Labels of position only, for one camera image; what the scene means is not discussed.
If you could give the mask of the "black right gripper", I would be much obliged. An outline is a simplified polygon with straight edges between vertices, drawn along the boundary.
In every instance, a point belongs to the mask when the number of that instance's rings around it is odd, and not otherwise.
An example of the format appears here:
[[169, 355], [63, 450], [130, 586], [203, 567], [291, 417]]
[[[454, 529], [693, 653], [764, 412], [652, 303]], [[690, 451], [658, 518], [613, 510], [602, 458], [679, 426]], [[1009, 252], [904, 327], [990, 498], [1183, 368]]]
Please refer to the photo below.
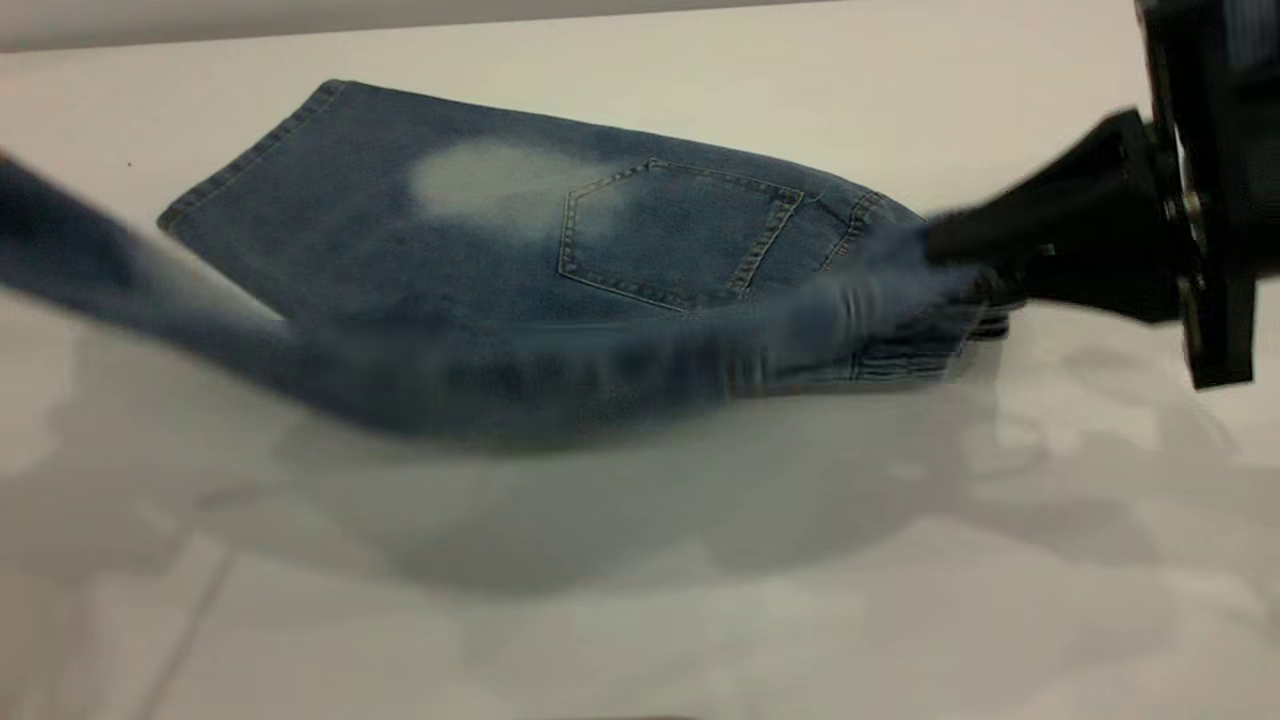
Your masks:
[[[1257, 286], [1277, 278], [1277, 4], [1138, 1], [1156, 124], [1180, 149], [1187, 363], [1197, 389], [1252, 382]], [[931, 263], [993, 263], [1019, 299], [1142, 323], [1180, 316], [1176, 273], [1115, 258], [1166, 231], [1161, 145], [1116, 111], [988, 202], [932, 220]]]

